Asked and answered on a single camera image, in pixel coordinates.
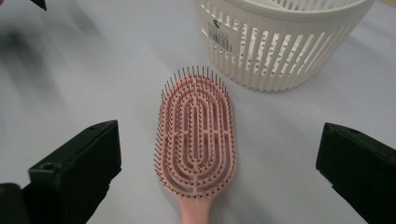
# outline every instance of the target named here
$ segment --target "basket rim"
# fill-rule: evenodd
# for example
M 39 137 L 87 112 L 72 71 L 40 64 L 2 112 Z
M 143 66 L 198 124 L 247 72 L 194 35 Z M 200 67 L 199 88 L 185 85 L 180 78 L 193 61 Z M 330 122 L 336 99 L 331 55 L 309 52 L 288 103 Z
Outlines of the basket rim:
M 375 0 L 360 0 L 350 5 L 326 10 L 296 11 L 268 7 L 254 0 L 225 0 L 237 7 L 271 18 L 285 21 L 325 21 L 353 14 L 361 9 L 369 9 Z

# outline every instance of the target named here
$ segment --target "basket slot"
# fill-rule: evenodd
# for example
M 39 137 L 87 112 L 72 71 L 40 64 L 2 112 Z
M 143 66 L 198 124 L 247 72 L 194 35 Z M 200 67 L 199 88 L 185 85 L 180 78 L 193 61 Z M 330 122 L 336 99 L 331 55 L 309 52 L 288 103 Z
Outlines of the basket slot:
M 271 0 L 273 3 L 287 10 L 321 11 L 346 7 L 361 0 Z
M 207 3 L 207 9 L 209 10 L 209 14 L 212 15 L 213 17 L 215 16 L 215 6 L 213 6 L 211 3 Z
M 281 55 L 280 49 L 282 48 L 283 42 L 285 41 L 286 35 L 285 34 L 276 34 L 278 36 L 278 39 L 276 39 L 276 44 L 275 44 L 275 49 L 271 49 L 272 51 L 272 57 L 271 60 L 268 64 L 267 68 L 267 74 L 270 76 L 273 76 L 275 72 L 273 71 L 275 62 L 278 58 L 278 56 Z
M 328 35 L 326 33 L 321 33 L 318 40 L 316 41 L 315 45 L 311 50 L 308 51 L 308 57 L 305 58 L 304 60 L 304 65 L 299 69 L 298 73 L 303 73 L 305 69 L 308 67 L 309 64 L 312 63 L 312 60 L 314 57 L 318 54 L 320 51 L 321 47 L 323 47 L 323 44 L 327 40 Z
M 296 41 L 296 39 L 297 39 L 297 35 L 293 35 L 293 36 L 287 36 L 286 37 L 289 41 L 287 42 L 287 43 L 285 43 L 285 45 L 284 45 L 284 49 L 283 49 L 283 55 L 282 55 L 282 58 L 280 59 L 280 61 L 278 62 L 278 66 L 277 66 L 277 69 L 276 69 L 276 71 L 275 71 L 275 76 L 277 77 L 277 76 L 284 76 L 284 75 L 286 75 L 284 72 L 285 72 L 285 69 L 286 69 L 286 66 L 289 64 L 289 57 L 290 57 L 290 53 L 291 53 L 291 50 L 292 50 L 292 48 L 294 47 L 294 43 L 295 43 L 295 41 Z
M 210 6 L 211 4 L 207 0 L 203 1 L 203 3 L 201 4 L 201 7 L 204 8 L 205 10 L 208 10 Z
M 311 69 L 315 69 L 315 66 L 319 62 L 322 52 L 324 52 L 324 50 L 329 46 L 329 43 L 332 42 L 331 41 L 332 36 L 323 37 L 322 40 L 323 40 L 323 44 L 318 45 L 317 52 L 315 53 L 315 55 L 314 54 L 312 55 L 311 62 L 305 65 L 303 73 Z
M 219 9 L 216 10 L 216 12 L 216 18 L 218 18 L 218 20 L 221 21 L 223 24 L 226 23 L 225 14 Z
M 308 55 L 312 53 L 314 46 L 318 43 L 318 39 L 324 35 L 324 33 L 320 35 L 310 35 L 308 41 L 306 42 L 306 46 L 304 46 L 303 53 L 301 58 L 299 58 L 292 75 L 296 76 L 300 73 L 301 67 L 305 64 Z
M 258 35 L 258 29 L 256 27 L 252 27 L 252 34 L 250 37 L 250 44 L 249 44 L 249 50 L 247 54 L 247 64 L 245 69 L 247 71 L 250 71 L 250 67 L 254 67 L 254 61 L 257 58 L 257 49 L 256 46 L 259 46 L 261 43 L 261 40 L 257 37 Z
M 266 32 L 266 33 L 267 33 L 267 35 L 266 35 L 266 38 L 265 38 L 265 42 L 263 43 L 262 56 L 261 56 L 261 59 L 260 59 L 260 66 L 259 66 L 259 69 L 257 71 L 258 80 L 257 80 L 256 85 L 255 85 L 256 89 L 259 87 L 260 83 L 262 82 L 262 79 L 263 79 L 262 75 L 264 73 L 264 69 L 266 68 L 265 63 L 267 61 L 267 55 L 268 55 L 268 52 L 270 51 L 270 48 L 271 48 L 271 44 L 265 44 L 265 43 L 272 43 L 272 40 L 273 40 L 273 38 L 275 36 L 275 32 Z
M 297 65 L 297 62 L 299 60 L 299 57 L 301 57 L 301 51 L 303 50 L 305 43 L 307 42 L 308 38 L 310 35 L 299 35 L 297 40 L 296 40 L 296 45 L 298 46 L 297 49 L 293 49 L 291 51 L 291 58 L 288 66 L 285 69 L 285 74 L 288 76 L 291 75 L 291 72 L 295 69 L 295 66 Z
M 210 14 L 216 19 L 219 20 L 219 9 L 217 9 L 215 6 L 212 6 Z M 219 53 L 215 54 L 215 62 L 216 64 L 219 64 L 219 66 L 223 66 L 222 64 L 222 50 L 221 48 L 218 48 L 216 45 L 215 46 L 215 52 L 218 51 Z
M 231 16 L 228 16 L 228 15 L 227 15 L 226 17 L 227 17 L 227 25 L 228 25 L 229 27 L 231 27 L 231 28 L 234 28 L 234 26 L 235 26 L 235 19 L 232 18 Z M 229 53 L 229 52 L 226 52 L 225 61 L 226 61 L 226 64 L 224 65 L 224 71 L 225 71 L 227 74 L 229 74 L 230 71 L 233 70 L 233 69 L 231 68 L 231 64 L 232 64 L 232 62 L 233 62 L 233 55 L 232 55 L 231 53 Z
M 244 27 L 246 29 L 246 33 L 244 35 L 245 43 L 244 43 L 243 47 L 241 48 L 241 51 L 243 50 L 243 54 L 241 54 L 242 61 L 239 64 L 239 66 L 248 70 L 248 55 L 249 55 L 249 50 L 250 50 L 250 40 L 251 40 L 251 36 L 253 33 L 253 27 L 247 26 L 247 25 L 244 25 Z
M 262 32 L 263 29 L 256 29 L 256 35 L 255 35 L 255 42 L 254 42 L 254 47 L 253 47 L 253 53 L 252 53 L 252 57 L 250 60 L 250 65 L 249 65 L 249 73 L 253 74 L 255 73 L 257 75 L 257 68 L 259 67 L 260 64 L 260 60 L 259 58 L 259 50 L 262 44 Z M 248 79 L 247 83 L 249 83 L 248 85 L 251 85 L 252 81 L 252 76 L 250 76 L 250 78 Z
M 245 57 L 245 55 L 248 54 L 247 44 L 250 43 L 250 38 L 248 38 L 248 25 L 247 24 L 241 22 L 241 27 L 238 27 L 238 30 L 239 29 L 241 29 L 240 31 L 242 31 L 242 34 L 241 34 L 242 37 L 241 37 L 241 46 L 239 49 L 240 51 L 239 51 L 239 55 L 238 55 L 238 66 L 242 67 L 244 57 Z
M 227 22 L 228 16 L 221 10 L 218 10 L 218 12 L 219 12 L 218 20 L 220 20 L 223 23 L 223 25 L 229 26 L 229 23 Z M 222 56 L 224 58 L 224 60 L 220 60 L 220 67 L 224 68 L 228 53 L 226 50 L 223 49 L 219 49 L 219 50 L 220 50 L 220 57 Z
M 313 67 L 312 69 L 320 68 L 321 65 L 327 61 L 327 59 L 336 50 L 336 47 L 340 44 L 340 42 L 343 41 L 342 37 L 350 33 L 354 26 L 355 24 L 351 23 L 348 26 L 340 27 L 336 32 L 334 32 L 334 37 L 332 37 L 332 41 L 327 45 L 326 49 L 323 50 L 323 52 L 325 53 L 322 53 L 322 55 L 318 58 L 315 67 Z
M 239 20 L 234 20 L 234 28 L 236 29 L 238 36 L 243 35 L 243 30 L 244 30 L 243 27 L 244 27 L 244 23 L 242 23 Z M 232 63 L 230 63 L 230 67 L 231 67 L 231 71 L 232 71 L 230 74 L 230 77 L 232 79 L 235 79 L 235 76 L 238 74 L 238 71 L 235 69 L 235 66 L 238 65 L 239 61 L 240 61 L 240 53 L 237 53 L 236 56 L 232 57 Z
M 230 23 L 231 23 L 230 16 L 224 13 L 224 24 L 231 27 Z

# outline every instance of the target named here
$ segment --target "gray surface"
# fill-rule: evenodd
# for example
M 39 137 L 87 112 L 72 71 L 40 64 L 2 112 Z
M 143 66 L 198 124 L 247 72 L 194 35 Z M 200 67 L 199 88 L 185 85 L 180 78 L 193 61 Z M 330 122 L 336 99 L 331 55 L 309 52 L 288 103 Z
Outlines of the gray surface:
M 47 5 L 0 7 L 0 182 L 24 187 L 27 169 L 52 150 L 117 119 L 122 172 L 89 223 L 180 223 L 152 160 L 163 84 L 184 66 L 213 68 L 192 0 Z M 291 91 L 261 93 L 224 78 L 239 163 L 212 223 L 365 223 L 315 162 L 324 122 L 396 147 L 395 21 L 396 10 L 376 2 L 322 70 Z

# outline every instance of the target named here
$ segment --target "hairbrush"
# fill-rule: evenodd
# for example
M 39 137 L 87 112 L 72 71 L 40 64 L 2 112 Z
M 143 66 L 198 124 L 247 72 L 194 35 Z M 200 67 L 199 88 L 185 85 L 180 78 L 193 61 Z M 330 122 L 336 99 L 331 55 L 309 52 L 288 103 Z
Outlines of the hairbrush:
M 184 224 L 209 223 L 210 206 L 236 169 L 231 103 L 205 67 L 178 70 L 162 92 L 155 170 Z

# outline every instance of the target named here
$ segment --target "pink brush head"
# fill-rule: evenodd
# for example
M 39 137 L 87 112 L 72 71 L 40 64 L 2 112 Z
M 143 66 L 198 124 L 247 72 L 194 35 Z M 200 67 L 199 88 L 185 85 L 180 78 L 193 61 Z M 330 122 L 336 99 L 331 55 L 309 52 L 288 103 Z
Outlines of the pink brush head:
M 208 223 L 210 205 L 236 168 L 231 103 L 224 84 L 189 67 L 165 85 L 155 168 L 177 197 L 183 223 Z

